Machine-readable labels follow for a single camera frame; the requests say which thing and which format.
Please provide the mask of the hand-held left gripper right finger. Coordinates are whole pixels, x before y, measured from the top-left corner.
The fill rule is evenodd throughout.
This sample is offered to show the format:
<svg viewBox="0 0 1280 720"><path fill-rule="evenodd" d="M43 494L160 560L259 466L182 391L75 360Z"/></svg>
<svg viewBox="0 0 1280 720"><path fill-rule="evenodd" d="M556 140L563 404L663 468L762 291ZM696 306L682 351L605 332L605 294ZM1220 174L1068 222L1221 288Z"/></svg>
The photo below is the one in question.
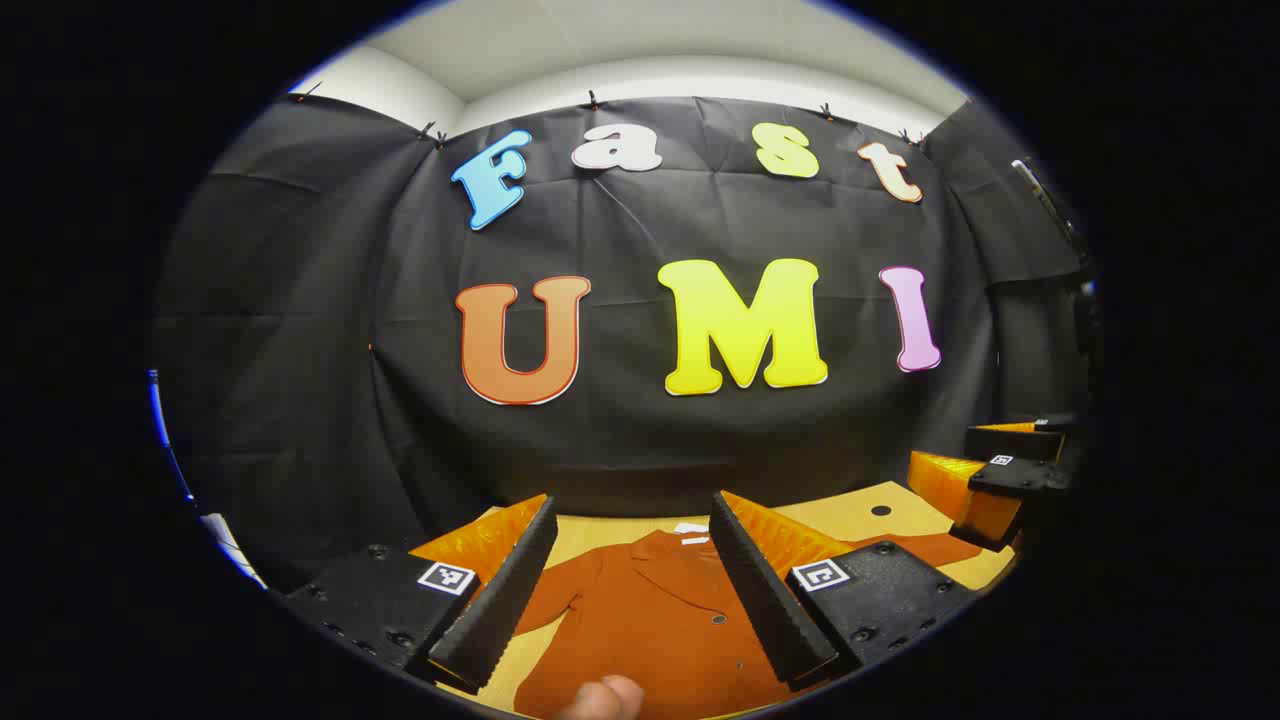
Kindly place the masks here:
<svg viewBox="0 0 1280 720"><path fill-rule="evenodd" d="M710 538L777 679L794 689L905 653L980 598L893 539L856 550L728 491Z"/></svg>

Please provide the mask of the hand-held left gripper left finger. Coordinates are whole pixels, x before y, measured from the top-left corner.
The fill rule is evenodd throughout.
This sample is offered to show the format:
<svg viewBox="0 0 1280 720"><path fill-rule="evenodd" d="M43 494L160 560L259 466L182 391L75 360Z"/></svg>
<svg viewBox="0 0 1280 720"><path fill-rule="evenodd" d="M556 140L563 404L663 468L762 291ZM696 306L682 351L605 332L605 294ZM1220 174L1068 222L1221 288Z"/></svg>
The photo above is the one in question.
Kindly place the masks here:
<svg viewBox="0 0 1280 720"><path fill-rule="evenodd" d="M536 495L416 550L370 544L283 603L393 671L476 693L489 683L556 543L556 501Z"/></svg>

